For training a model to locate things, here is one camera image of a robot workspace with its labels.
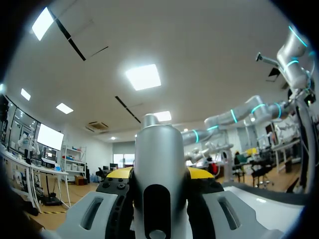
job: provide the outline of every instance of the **computer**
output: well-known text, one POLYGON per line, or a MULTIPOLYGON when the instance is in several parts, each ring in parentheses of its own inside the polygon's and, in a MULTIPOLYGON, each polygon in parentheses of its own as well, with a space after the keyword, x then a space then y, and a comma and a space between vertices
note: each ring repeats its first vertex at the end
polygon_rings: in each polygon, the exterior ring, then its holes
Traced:
POLYGON ((119 165, 117 163, 110 163, 110 170, 118 169, 119 165))

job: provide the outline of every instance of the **yellow and black tape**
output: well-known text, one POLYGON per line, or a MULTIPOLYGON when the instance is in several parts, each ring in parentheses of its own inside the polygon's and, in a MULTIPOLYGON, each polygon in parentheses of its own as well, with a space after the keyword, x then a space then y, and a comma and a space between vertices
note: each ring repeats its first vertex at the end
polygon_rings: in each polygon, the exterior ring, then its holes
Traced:
POLYGON ((43 214, 59 214, 59 213, 66 213, 66 211, 64 212, 42 212, 43 214))

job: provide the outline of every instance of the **yellow panel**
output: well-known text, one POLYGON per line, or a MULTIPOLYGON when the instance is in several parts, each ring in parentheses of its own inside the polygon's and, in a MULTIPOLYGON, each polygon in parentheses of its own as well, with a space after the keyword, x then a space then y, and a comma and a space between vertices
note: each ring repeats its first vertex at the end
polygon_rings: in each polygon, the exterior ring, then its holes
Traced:
POLYGON ((132 167, 120 168, 115 171, 112 171, 106 177, 107 178, 129 178, 131 169, 132 167))
POLYGON ((248 156, 251 156, 252 154, 256 154, 257 153, 257 149, 256 148, 247 149, 246 153, 247 153, 248 156))
POLYGON ((199 169, 199 168, 192 168, 188 167, 188 170, 190 172, 190 178, 195 179, 195 178, 213 178, 214 175, 211 173, 207 172, 206 170, 199 169))

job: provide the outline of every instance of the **computer screen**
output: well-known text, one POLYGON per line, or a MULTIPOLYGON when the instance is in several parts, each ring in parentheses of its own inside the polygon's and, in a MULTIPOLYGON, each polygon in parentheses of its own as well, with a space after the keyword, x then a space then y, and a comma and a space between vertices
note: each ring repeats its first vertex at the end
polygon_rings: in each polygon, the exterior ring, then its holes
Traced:
POLYGON ((64 134, 59 133, 58 131, 55 131, 44 124, 41 124, 37 141, 38 143, 50 148, 61 150, 63 137, 64 134))
POLYGON ((110 169, 112 170, 114 168, 118 169, 119 165, 117 163, 110 163, 110 169))

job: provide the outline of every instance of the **ceiling vent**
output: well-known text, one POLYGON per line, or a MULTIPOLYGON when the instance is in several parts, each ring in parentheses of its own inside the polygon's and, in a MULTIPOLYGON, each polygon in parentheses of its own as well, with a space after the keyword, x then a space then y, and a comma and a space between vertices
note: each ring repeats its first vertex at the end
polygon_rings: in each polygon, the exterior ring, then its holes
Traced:
POLYGON ((106 124, 99 121, 88 123, 85 128, 93 133, 107 133, 109 130, 106 124))

